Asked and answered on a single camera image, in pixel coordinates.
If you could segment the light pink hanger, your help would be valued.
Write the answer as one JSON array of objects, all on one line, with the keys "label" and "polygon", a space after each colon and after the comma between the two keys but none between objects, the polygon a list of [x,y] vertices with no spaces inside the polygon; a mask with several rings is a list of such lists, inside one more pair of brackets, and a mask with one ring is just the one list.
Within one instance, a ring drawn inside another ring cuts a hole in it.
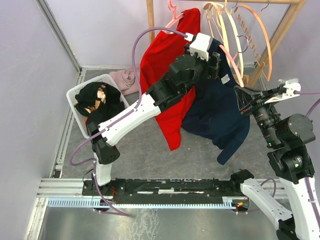
[{"label": "light pink hanger", "polygon": [[241,76],[241,73],[238,70],[238,67],[237,67],[237,65],[235,63],[235,59],[239,54],[244,53],[248,49],[249,39],[245,35],[238,35],[237,37],[238,38],[245,38],[246,45],[245,45],[244,50],[242,50],[242,47],[240,47],[240,50],[234,56],[231,56],[231,54],[228,52],[228,50],[222,44],[220,44],[219,47],[225,53],[227,59],[230,61],[231,65],[233,66],[233,69],[234,69],[236,77],[237,77],[237,79],[239,81],[240,87],[244,88],[245,84],[244,84],[244,81],[243,81],[243,77]]}]

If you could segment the cream hanger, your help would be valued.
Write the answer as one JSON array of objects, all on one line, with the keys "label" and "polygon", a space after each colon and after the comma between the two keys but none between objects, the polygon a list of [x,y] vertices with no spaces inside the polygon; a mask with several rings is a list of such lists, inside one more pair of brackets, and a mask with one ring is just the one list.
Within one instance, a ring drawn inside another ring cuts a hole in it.
[{"label": "cream hanger", "polygon": [[203,10],[205,10],[206,19],[207,19],[208,26],[210,28],[211,36],[214,38],[214,33],[212,30],[212,25],[211,25],[211,21],[213,21],[213,23],[218,31],[218,34],[222,40],[222,30],[220,29],[219,18],[217,17],[217,15],[218,15],[217,11],[220,10],[220,8],[221,8],[220,5],[221,5],[221,3],[216,3],[216,2],[211,1],[211,2],[206,3],[204,5]]},{"label": "cream hanger", "polygon": [[228,17],[228,20],[231,24],[235,43],[236,43],[236,48],[237,48],[237,53],[233,57],[233,61],[227,60],[227,62],[229,65],[234,62],[234,64],[235,64],[235,66],[233,67],[234,72],[236,74],[239,73],[241,76],[241,79],[242,79],[244,76],[244,60],[243,60],[243,53],[242,53],[243,51],[242,51],[242,47],[241,47],[241,43],[240,43],[240,35],[238,34],[238,30],[237,30],[235,21],[232,17],[232,13],[227,9],[227,1],[225,0],[224,4],[221,4],[220,7],[221,7],[220,10],[217,11],[217,17],[219,19],[218,25],[220,26],[220,29],[222,30],[221,39],[223,41],[224,47],[228,52],[230,52],[228,33],[227,33],[227,29],[226,29],[226,26],[224,23],[223,13],[226,14],[226,16]]}]

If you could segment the navy blue t shirt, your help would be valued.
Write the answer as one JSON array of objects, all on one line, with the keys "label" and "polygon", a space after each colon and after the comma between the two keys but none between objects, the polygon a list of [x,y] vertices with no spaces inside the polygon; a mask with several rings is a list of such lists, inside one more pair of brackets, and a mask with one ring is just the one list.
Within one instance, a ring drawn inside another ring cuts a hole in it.
[{"label": "navy blue t shirt", "polygon": [[202,78],[196,85],[196,96],[187,111],[182,128],[191,134],[209,139],[221,152],[217,162],[221,165],[232,157],[242,145],[250,130],[250,117],[241,115],[233,77],[222,43],[212,40],[209,53],[220,54],[218,76],[211,80]]}]

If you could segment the black t shirt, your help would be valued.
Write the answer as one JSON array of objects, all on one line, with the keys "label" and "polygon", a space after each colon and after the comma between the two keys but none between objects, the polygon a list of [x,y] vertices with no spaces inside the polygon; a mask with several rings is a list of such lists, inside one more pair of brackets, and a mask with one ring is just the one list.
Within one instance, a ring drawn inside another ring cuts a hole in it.
[{"label": "black t shirt", "polygon": [[91,82],[75,95],[74,107],[85,124],[105,122],[125,109],[121,92],[105,82]]}]

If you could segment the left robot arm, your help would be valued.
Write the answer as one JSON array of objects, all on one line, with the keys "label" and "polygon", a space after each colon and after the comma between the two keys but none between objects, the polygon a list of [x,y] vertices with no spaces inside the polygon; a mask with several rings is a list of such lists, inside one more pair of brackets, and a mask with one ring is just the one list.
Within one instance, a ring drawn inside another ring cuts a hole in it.
[{"label": "left robot arm", "polygon": [[116,148],[119,140],[146,120],[180,103],[198,80],[217,77],[220,61],[217,52],[207,60],[201,59],[197,53],[180,55],[169,65],[168,72],[136,103],[105,122],[91,122],[86,126],[96,159],[93,189],[99,195],[106,195],[111,189],[112,164],[120,157]]}]

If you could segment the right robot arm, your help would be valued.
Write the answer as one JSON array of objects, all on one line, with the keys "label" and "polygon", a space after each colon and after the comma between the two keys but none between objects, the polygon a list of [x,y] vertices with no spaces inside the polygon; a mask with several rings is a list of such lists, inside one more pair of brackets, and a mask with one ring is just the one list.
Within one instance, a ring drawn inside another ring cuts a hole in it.
[{"label": "right robot arm", "polygon": [[231,193],[244,194],[273,224],[280,240],[318,240],[320,206],[316,196],[315,170],[306,145],[316,139],[313,122],[307,115],[295,113],[285,119],[275,104],[298,97],[299,83],[280,84],[277,88],[257,91],[235,86],[239,111],[253,115],[271,152],[269,164],[287,194],[288,210],[269,195],[254,177],[236,178],[229,183]]}]

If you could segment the pink cloth on floor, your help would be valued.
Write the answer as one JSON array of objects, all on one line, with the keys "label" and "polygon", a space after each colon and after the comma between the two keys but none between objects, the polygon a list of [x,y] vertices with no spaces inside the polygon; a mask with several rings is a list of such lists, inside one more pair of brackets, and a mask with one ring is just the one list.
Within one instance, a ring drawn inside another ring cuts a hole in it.
[{"label": "pink cloth on floor", "polygon": [[121,93],[124,96],[136,93],[139,91],[140,83],[137,80],[134,68],[112,71],[109,73],[113,81],[116,83]]}]

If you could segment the wooden clothes rack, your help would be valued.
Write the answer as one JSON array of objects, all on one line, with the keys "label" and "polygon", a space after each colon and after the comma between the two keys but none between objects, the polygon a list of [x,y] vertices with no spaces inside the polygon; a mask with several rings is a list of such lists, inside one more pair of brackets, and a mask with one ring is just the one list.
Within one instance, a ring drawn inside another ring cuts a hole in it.
[{"label": "wooden clothes rack", "polygon": [[[256,20],[259,22],[261,29],[263,30],[263,34],[266,40],[266,49],[262,55],[258,54],[258,60],[256,62],[257,66],[249,78],[247,82],[248,87],[254,87],[257,83],[261,75],[264,75],[267,82],[271,79],[272,74],[272,56],[276,52],[278,46],[284,39],[285,35],[287,34],[288,30],[292,26],[293,22],[297,18],[298,14],[302,10],[303,6],[307,2],[307,0],[229,0],[231,3],[236,3],[234,6],[234,13],[237,11],[238,8],[244,8],[251,12],[252,15],[255,16]],[[279,22],[275,32],[273,33],[271,39],[267,40],[267,32],[265,27],[263,26],[263,22],[260,18],[260,13],[256,13],[253,8],[245,5],[245,4],[238,4],[238,3],[254,3],[254,4],[288,4],[289,7],[286,10],[285,14],[283,15],[281,21]],[[147,17],[148,17],[148,27],[155,27],[155,19],[154,19],[154,1],[147,0],[146,1],[147,7]],[[264,70],[268,67],[268,74],[265,75]]]}]

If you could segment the white plastic basket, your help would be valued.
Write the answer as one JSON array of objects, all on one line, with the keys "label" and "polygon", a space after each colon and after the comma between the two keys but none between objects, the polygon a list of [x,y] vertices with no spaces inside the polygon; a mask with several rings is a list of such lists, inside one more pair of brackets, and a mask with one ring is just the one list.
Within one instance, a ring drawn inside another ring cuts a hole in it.
[{"label": "white plastic basket", "polygon": [[[102,74],[100,76],[96,76],[90,80],[84,81],[83,83],[76,85],[75,87],[73,87],[67,91],[66,97],[67,97],[68,103],[71,107],[71,111],[74,115],[74,118],[75,118],[79,128],[80,128],[82,135],[86,139],[90,137],[90,134],[88,133],[88,130],[87,130],[87,126],[89,124],[86,125],[85,117],[77,111],[77,109],[74,107],[74,104],[76,101],[75,95],[77,95],[82,88],[84,88],[86,85],[88,85],[89,83],[92,83],[92,82],[107,83],[120,91],[120,89],[118,88],[118,86],[116,85],[116,83],[114,82],[114,80],[112,79],[112,77],[109,74]],[[125,99],[124,95],[121,93],[121,91],[120,91],[120,100],[124,103],[125,109],[129,107],[129,104],[128,104],[127,100]]]}]

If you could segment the corner aluminium profile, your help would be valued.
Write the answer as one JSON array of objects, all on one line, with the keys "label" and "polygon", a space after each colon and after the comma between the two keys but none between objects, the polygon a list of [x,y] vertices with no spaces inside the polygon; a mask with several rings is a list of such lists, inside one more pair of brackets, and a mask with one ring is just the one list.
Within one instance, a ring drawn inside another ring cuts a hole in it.
[{"label": "corner aluminium profile", "polygon": [[42,11],[44,17],[46,18],[47,22],[49,23],[53,33],[57,37],[60,45],[62,46],[63,50],[65,51],[66,55],[68,56],[71,64],[76,69],[77,72],[81,72],[82,67],[80,66],[78,60],[76,59],[63,31],[59,27],[59,24],[50,9],[49,4],[46,0],[36,0],[36,3],[38,4],[40,10]]}]

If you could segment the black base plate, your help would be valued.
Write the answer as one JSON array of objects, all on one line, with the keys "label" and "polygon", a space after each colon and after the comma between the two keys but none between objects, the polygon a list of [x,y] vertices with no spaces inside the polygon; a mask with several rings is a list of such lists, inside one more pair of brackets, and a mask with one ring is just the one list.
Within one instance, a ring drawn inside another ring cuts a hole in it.
[{"label": "black base plate", "polygon": [[246,199],[234,180],[124,179],[100,186],[100,192],[118,204],[221,204],[223,198]]}]

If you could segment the aluminium frame rail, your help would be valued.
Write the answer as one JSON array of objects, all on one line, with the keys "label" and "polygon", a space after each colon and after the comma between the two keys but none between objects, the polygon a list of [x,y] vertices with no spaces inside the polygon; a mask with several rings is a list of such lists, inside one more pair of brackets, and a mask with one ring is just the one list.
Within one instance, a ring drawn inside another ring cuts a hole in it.
[{"label": "aluminium frame rail", "polygon": [[[218,179],[257,183],[287,210],[288,196],[272,169],[271,149],[253,115],[250,126],[257,138],[247,137],[221,165],[221,150],[209,139],[182,132],[175,151],[164,149],[153,118],[128,132],[116,144],[120,156],[112,163],[115,179]],[[119,204],[101,193],[94,178],[96,159],[89,160],[90,176],[44,178],[37,192],[36,212],[28,240],[279,240],[272,222],[247,196],[223,198],[222,203]]]}]

